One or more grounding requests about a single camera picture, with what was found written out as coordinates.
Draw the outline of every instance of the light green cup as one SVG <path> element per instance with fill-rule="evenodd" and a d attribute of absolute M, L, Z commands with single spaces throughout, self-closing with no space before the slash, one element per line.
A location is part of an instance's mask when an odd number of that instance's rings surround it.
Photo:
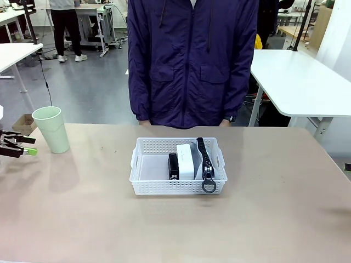
<path fill-rule="evenodd" d="M 63 153 L 70 148 L 60 108 L 39 108 L 32 117 L 53 153 Z"/>

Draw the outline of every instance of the purple jacket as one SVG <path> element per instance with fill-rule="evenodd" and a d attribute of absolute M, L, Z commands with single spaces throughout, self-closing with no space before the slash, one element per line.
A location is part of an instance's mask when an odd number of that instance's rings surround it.
<path fill-rule="evenodd" d="M 129 97 L 137 119 L 219 125 L 247 93 L 258 0 L 129 0 Z"/>

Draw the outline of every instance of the jacket hood drawstring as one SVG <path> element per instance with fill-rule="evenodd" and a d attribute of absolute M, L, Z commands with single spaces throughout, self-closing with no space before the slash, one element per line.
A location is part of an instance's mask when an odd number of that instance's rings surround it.
<path fill-rule="evenodd" d="M 161 26 L 162 26 L 163 15 L 165 14 L 165 9 L 166 9 L 166 2 L 167 2 L 167 0 L 165 0 L 163 3 L 160 24 L 158 26 L 159 28 L 161 28 Z M 212 11 L 213 11 L 213 0 L 211 0 L 210 24 L 208 26 L 207 52 L 210 52 L 210 50 L 211 50 L 211 26 L 212 26 L 212 13 L 213 13 Z"/>
<path fill-rule="evenodd" d="M 211 49 L 211 25 L 212 25 L 213 0 L 211 0 L 210 25 L 208 26 L 207 52 Z"/>

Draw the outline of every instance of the smartwatch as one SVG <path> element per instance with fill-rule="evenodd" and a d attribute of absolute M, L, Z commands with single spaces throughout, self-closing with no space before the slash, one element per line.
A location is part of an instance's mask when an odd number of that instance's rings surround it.
<path fill-rule="evenodd" d="M 226 119 L 229 122 L 235 122 L 236 117 L 234 117 L 234 116 L 224 116 L 223 119 Z"/>

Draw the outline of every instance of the cardboard box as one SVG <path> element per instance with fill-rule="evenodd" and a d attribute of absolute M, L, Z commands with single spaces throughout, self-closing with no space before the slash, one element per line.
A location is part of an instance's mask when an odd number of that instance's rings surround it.
<path fill-rule="evenodd" d="M 31 114 L 22 115 L 18 121 L 13 124 L 12 129 L 22 135 L 30 135 L 35 129 L 37 125 L 34 122 Z"/>

